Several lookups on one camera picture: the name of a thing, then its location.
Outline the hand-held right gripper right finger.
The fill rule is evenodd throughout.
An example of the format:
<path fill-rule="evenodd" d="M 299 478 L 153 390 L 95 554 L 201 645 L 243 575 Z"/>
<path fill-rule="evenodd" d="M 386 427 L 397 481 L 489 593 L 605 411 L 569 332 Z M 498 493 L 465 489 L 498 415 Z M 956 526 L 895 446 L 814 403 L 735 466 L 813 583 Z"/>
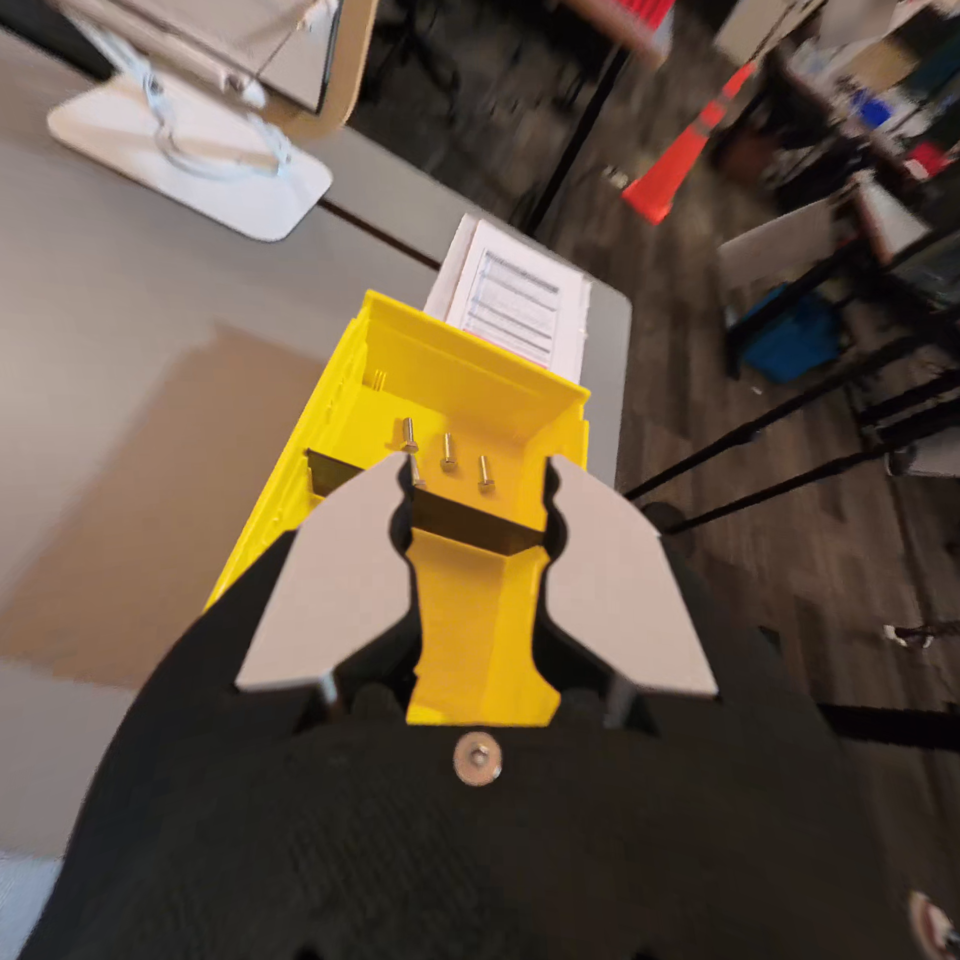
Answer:
<path fill-rule="evenodd" d="M 608 728 L 651 728 L 643 699 L 713 702 L 719 686 L 657 528 L 563 455 L 547 458 L 541 677 L 586 691 Z"/>

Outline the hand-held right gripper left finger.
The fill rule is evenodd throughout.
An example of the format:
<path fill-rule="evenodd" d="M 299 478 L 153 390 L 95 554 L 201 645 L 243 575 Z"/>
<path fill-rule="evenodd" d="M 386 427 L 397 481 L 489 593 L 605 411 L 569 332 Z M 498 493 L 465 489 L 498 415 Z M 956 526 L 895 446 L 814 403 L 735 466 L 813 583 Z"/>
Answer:
<path fill-rule="evenodd" d="M 370 684 L 415 689 L 412 460 L 390 454 L 334 490 L 294 538 L 234 684 L 311 688 L 349 706 Z"/>

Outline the yellow plastic bin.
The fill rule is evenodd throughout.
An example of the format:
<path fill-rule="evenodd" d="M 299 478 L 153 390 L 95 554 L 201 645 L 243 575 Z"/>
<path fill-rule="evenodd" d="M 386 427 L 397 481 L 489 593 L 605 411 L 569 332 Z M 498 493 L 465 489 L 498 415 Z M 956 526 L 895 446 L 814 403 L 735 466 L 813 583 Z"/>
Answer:
<path fill-rule="evenodd" d="M 336 487 L 395 452 L 414 422 L 425 488 L 416 502 L 471 510 L 414 531 L 423 651 L 409 719 L 426 724 L 539 724 L 558 696 L 536 679 L 530 633 L 546 565 L 546 460 L 587 466 L 590 393 L 401 303 L 367 291 L 261 490 L 204 607 Z M 451 432 L 458 467 L 440 467 Z M 478 489 L 478 457 L 495 489 Z"/>

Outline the grey desk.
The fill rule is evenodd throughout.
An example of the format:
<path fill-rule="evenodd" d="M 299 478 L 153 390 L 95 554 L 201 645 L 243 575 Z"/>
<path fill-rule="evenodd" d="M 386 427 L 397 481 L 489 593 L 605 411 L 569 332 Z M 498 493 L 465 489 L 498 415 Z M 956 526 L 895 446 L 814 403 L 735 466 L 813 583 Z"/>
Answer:
<path fill-rule="evenodd" d="M 2 851 L 57 858 L 367 291 L 426 303 L 470 204 L 346 130 L 261 244 L 56 143 L 90 81 L 2 31 Z"/>

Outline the black tripod stand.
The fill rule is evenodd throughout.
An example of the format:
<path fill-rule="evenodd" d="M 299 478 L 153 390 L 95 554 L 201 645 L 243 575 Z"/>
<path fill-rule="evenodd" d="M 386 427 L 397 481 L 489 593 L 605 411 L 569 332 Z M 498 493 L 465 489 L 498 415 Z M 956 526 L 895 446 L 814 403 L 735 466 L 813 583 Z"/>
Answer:
<path fill-rule="evenodd" d="M 749 445 L 769 427 L 829 394 L 878 374 L 925 347 L 935 347 L 952 362 L 952 367 L 937 377 L 909 390 L 873 403 L 854 412 L 855 426 L 861 439 L 860 449 L 843 457 L 823 462 L 810 470 L 794 475 L 755 493 L 697 514 L 690 518 L 666 505 L 645 508 L 647 515 L 674 517 L 672 523 L 660 526 L 666 536 L 687 534 L 706 524 L 725 519 L 741 511 L 793 493 L 806 486 L 834 476 L 846 474 L 862 465 L 879 461 L 889 454 L 933 438 L 958 426 L 958 314 L 947 312 L 943 323 L 925 331 L 908 334 L 840 366 L 807 390 L 798 393 L 771 410 L 726 432 L 705 447 L 695 451 L 660 473 L 624 492 L 623 497 L 638 506 L 642 498 L 673 480 L 688 474 L 729 450 Z"/>

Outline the blue floor bin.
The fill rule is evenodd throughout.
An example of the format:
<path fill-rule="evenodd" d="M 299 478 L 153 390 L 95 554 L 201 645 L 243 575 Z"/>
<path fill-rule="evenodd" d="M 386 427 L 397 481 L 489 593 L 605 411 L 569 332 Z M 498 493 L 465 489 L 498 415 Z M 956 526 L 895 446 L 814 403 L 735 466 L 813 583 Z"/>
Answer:
<path fill-rule="evenodd" d="M 785 385 L 839 359 L 843 337 L 841 310 L 811 292 L 753 337 L 740 358 L 770 382 Z"/>

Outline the white printed paper stack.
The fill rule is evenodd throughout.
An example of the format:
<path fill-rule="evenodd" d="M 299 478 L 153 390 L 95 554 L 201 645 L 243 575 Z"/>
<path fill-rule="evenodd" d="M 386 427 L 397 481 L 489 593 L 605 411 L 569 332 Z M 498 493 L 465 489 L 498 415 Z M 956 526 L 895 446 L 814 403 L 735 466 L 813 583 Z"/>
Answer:
<path fill-rule="evenodd" d="M 492 221 L 467 213 L 423 311 L 580 383 L 593 282 Z"/>

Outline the white panel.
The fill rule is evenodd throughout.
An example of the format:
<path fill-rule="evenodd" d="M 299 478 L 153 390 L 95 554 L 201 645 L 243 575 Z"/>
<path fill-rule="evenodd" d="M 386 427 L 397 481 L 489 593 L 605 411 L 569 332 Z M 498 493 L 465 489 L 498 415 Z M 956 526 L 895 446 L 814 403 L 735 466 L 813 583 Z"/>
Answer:
<path fill-rule="evenodd" d="M 840 206 L 839 198 L 821 198 L 721 244 L 717 250 L 721 293 L 736 293 L 832 256 L 838 246 L 834 219 Z"/>

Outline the orange traffic cone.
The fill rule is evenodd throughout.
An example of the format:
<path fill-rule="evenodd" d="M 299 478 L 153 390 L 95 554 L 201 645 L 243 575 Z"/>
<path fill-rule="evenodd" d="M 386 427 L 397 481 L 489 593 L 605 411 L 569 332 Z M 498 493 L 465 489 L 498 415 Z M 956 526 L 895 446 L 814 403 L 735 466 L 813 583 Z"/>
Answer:
<path fill-rule="evenodd" d="M 679 188 L 757 65 L 754 58 L 738 67 L 652 167 L 621 191 L 621 200 L 647 224 L 665 221 Z"/>

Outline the wooden table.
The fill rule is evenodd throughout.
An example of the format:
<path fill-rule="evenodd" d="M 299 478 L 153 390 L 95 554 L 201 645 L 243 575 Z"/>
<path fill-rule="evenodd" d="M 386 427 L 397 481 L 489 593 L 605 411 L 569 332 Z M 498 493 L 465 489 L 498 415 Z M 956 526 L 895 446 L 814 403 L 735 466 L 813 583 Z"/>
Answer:
<path fill-rule="evenodd" d="M 674 1 L 563 4 L 610 41 L 613 51 L 552 173 L 522 221 L 520 231 L 529 237 L 536 236 L 558 198 L 624 68 L 631 59 L 638 59 L 649 69 L 658 70 L 668 57 L 673 38 Z"/>

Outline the wooden backing board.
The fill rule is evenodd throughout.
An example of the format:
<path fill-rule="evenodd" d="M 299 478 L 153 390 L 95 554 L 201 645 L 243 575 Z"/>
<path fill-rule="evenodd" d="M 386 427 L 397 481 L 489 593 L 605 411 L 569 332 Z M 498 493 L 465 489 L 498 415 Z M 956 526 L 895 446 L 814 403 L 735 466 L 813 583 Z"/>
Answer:
<path fill-rule="evenodd" d="M 377 11 L 378 1 L 341 2 L 327 84 L 317 113 L 301 108 L 280 93 L 271 93 L 262 118 L 298 146 L 339 132 L 358 99 Z"/>

